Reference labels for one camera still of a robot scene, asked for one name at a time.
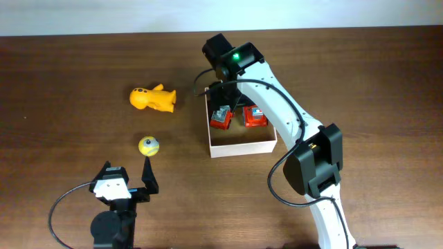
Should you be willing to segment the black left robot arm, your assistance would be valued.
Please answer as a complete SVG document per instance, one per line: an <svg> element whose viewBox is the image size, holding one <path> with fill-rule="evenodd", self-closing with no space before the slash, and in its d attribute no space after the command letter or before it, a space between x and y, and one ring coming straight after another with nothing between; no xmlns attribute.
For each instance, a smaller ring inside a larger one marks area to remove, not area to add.
<svg viewBox="0 0 443 249"><path fill-rule="evenodd" d="M158 194L149 157L145 157L141 176L144 187L129 188L129 177L124 167L112 167L107 161L89 188L96 198L109 207L97 214L91 222L93 247L97 249L126 249L134 247L136 207L147 203Z"/></svg>

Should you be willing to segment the pink cardboard box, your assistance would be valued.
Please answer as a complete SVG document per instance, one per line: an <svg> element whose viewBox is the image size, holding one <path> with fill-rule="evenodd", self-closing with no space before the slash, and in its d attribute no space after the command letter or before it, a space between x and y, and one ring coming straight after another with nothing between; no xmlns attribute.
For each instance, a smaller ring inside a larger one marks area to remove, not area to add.
<svg viewBox="0 0 443 249"><path fill-rule="evenodd" d="M205 96L206 124L211 158L271 153L278 141L277 131L269 122L266 127L246 127L243 107L237 107L227 130L210 126L210 96Z"/></svg>

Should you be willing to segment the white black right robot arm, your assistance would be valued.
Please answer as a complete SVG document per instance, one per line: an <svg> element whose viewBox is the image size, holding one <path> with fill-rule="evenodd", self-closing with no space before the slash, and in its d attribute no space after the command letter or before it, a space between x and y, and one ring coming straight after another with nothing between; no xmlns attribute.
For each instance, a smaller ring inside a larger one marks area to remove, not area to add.
<svg viewBox="0 0 443 249"><path fill-rule="evenodd" d="M348 228L340 197L340 172L343 168L343 134L335 124L323 126L309 115L279 83L264 56L251 43L233 47L227 41L207 41L202 52L216 72L219 82L209 93L224 97L245 96L261 109L287 146L287 153L271 168L266 183L281 203L298 207L283 199L273 188L272 177L281 167L284 176L305 198L318 232L321 248L356 248Z"/></svg>

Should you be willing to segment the red toy fire truck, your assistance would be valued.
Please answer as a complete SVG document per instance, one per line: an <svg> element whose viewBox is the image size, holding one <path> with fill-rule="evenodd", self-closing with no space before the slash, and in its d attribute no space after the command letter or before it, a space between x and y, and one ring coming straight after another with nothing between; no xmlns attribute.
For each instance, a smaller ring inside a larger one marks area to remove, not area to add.
<svg viewBox="0 0 443 249"><path fill-rule="evenodd" d="M268 120L263 114L262 110L257 106L243 107L244 126L251 127L266 127Z"/></svg>

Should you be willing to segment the red toy truck grey front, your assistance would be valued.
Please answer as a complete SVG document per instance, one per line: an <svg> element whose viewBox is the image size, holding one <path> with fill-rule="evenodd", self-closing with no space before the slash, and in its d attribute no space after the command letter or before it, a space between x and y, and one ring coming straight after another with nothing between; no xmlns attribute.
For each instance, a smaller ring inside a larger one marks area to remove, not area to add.
<svg viewBox="0 0 443 249"><path fill-rule="evenodd" d="M229 105L220 106L218 110L213 111L209 125L212 128L227 130L230 127L233 112Z"/></svg>

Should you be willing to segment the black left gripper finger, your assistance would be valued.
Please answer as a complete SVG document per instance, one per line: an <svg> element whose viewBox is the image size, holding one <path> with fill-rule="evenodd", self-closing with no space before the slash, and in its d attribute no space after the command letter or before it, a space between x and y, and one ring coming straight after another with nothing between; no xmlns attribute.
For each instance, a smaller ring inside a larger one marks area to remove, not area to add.
<svg viewBox="0 0 443 249"><path fill-rule="evenodd" d="M103 165L103 167L101 168L101 170L100 170L100 171L98 172L98 174L96 175L96 177L95 177L95 181L101 180L102 177L105 175L107 169L110 168L110 167L111 167L111 163L107 160L107 161L104 163L104 165Z"/></svg>
<svg viewBox="0 0 443 249"><path fill-rule="evenodd" d="M141 180L145 184L145 187L146 187L149 194L158 194L159 193L159 185L156 182L156 178L155 178L154 173L152 171L150 158L148 156L145 157Z"/></svg>

